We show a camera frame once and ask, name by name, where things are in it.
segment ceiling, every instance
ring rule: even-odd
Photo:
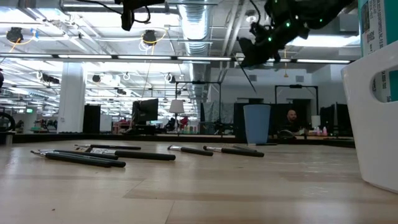
[[[210,12],[209,35],[206,39],[196,40],[208,45],[208,55],[212,57],[239,55],[241,49],[232,40],[234,33],[239,37],[254,39],[249,33],[250,23],[244,14],[254,10],[248,0],[209,0],[167,1],[165,5],[150,7],[150,24],[134,23],[131,31],[121,28],[120,15],[109,12],[96,4],[83,4],[74,0],[57,1],[36,0],[37,6],[21,8],[13,6],[15,1],[0,3],[0,52],[29,54],[91,54],[91,55],[187,55],[181,16],[178,8],[182,4],[196,3],[206,6]],[[115,10],[121,10],[113,1],[101,1],[109,4]],[[264,19],[264,1],[255,1]],[[358,40],[358,19],[355,10],[346,11],[322,30],[314,30],[308,40],[297,39],[280,51],[282,58],[314,58],[328,60],[356,60],[360,58],[361,50]],[[142,10],[136,12],[136,19],[145,20],[147,14]],[[15,45],[6,39],[6,33],[11,27],[21,27],[23,45]],[[153,47],[142,43],[141,35],[145,30],[155,30],[158,41]],[[230,48],[223,51],[223,45]],[[39,107],[39,113],[57,113],[60,85],[40,81],[42,74],[50,75],[62,82],[62,60],[29,60],[28,58],[0,58],[0,65],[6,79],[2,91],[0,105],[5,108],[19,110],[27,105]],[[160,114],[167,115],[167,108],[175,94],[175,84],[166,81],[165,76],[171,74],[180,81],[196,80],[192,75],[190,63],[174,62],[104,62],[101,60],[84,61],[87,78],[87,103],[101,103],[104,113],[127,115],[131,112],[133,100],[140,98],[162,99]],[[313,73],[322,64],[288,64],[289,70],[304,70]],[[237,79],[240,72],[234,66],[220,70],[219,63],[211,63],[211,73],[207,81],[218,81],[220,71],[230,70],[225,76],[225,85],[248,85]],[[285,64],[274,65],[272,69],[285,68]],[[261,70],[252,74],[262,75]],[[103,77],[100,83],[92,81],[93,75]],[[116,93],[113,87],[125,88],[127,94]],[[198,113],[198,102],[206,100],[206,86],[185,85],[179,97],[185,102],[186,112],[195,116]]]

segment bottle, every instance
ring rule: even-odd
[[[323,134],[324,136],[328,136],[328,130],[326,130],[326,127],[323,127],[322,134]]]

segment blue plastic cup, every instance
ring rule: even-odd
[[[246,105],[243,110],[248,144],[267,143],[271,106]]]

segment table surface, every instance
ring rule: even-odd
[[[141,146],[175,161],[120,158],[125,168],[51,161],[36,149]],[[398,223],[398,195],[362,181],[356,151],[257,146],[265,157],[168,151],[176,144],[64,141],[0,147],[0,223]],[[230,146],[206,144],[208,146]]]

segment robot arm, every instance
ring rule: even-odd
[[[264,6],[271,24],[251,24],[255,43],[238,38],[245,59],[242,67],[266,63],[270,58],[280,61],[278,50],[296,37],[308,38],[310,29],[321,29],[354,0],[268,0]]]

